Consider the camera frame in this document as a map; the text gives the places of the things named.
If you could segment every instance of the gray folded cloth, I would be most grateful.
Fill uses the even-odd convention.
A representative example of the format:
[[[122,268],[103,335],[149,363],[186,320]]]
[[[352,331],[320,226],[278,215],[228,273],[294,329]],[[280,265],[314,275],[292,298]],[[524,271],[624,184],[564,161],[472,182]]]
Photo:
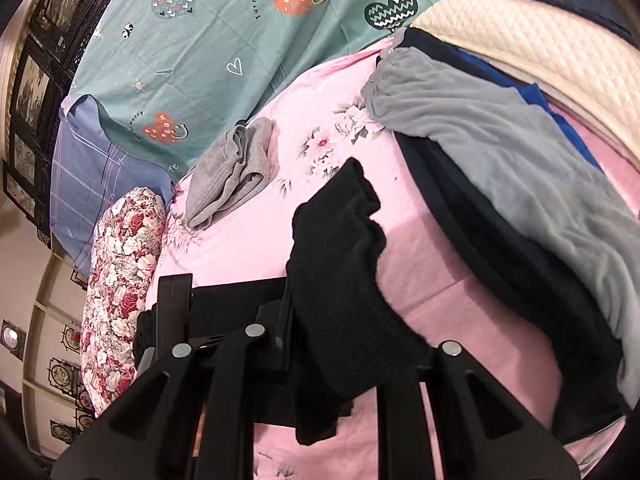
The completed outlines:
[[[202,154],[191,177],[184,221],[206,229],[260,193],[269,182],[267,149],[271,121],[260,117],[218,137]]]

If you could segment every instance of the silver screw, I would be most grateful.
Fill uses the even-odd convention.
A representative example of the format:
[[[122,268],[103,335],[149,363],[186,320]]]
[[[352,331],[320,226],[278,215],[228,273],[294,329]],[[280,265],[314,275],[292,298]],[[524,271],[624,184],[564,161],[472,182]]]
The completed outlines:
[[[260,337],[265,332],[265,328],[260,323],[253,323],[244,329],[244,333],[249,337]]]
[[[191,353],[191,345],[188,343],[178,343],[172,348],[171,353],[178,359],[187,357],[187,355]]]
[[[462,354],[462,346],[457,341],[445,341],[442,343],[442,351],[451,356]]]

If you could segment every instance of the pink bed sheet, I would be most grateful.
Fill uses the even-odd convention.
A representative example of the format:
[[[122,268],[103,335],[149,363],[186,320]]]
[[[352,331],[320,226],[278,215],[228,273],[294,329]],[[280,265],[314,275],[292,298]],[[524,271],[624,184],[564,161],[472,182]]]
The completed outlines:
[[[340,108],[353,101],[373,72],[376,55],[388,45],[383,40],[309,70],[264,108],[260,116],[274,122],[271,181],[232,214],[203,232],[189,231],[182,215],[190,176],[181,181],[146,307],[156,302],[159,276],[192,272],[194,286],[284,276],[296,207],[324,184],[334,164],[353,155],[382,203],[373,219],[387,238],[377,278],[388,303],[431,345],[460,341],[549,427],[561,375],[548,339],[471,274],[425,205],[392,135],[385,130],[372,134],[380,127],[354,115],[353,108],[347,113]],[[366,138],[355,135],[363,125]],[[324,167],[310,166],[314,150],[327,146],[333,151]],[[622,424],[568,449],[578,463],[594,463],[620,428]],[[375,392],[355,400],[352,416],[340,420],[336,437],[314,446],[299,446],[291,428],[258,425],[255,463],[255,477],[262,480],[293,475],[305,480],[376,478]]]

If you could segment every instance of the floral pillow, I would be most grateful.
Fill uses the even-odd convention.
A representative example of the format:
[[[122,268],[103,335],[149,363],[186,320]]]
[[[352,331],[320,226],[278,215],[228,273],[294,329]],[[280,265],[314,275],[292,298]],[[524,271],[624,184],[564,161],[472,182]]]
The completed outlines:
[[[164,220],[162,199],[137,187],[95,227],[80,348],[82,380],[96,415],[133,379],[133,338],[160,255]]]

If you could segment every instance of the white heart outline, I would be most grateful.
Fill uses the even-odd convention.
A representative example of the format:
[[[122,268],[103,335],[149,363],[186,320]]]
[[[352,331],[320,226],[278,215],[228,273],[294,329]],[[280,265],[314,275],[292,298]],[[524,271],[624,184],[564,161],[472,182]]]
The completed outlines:
[[[228,72],[230,72],[233,75],[242,75],[242,61],[240,61],[239,57],[236,57],[234,59],[233,63],[227,63],[226,64],[226,70]]]

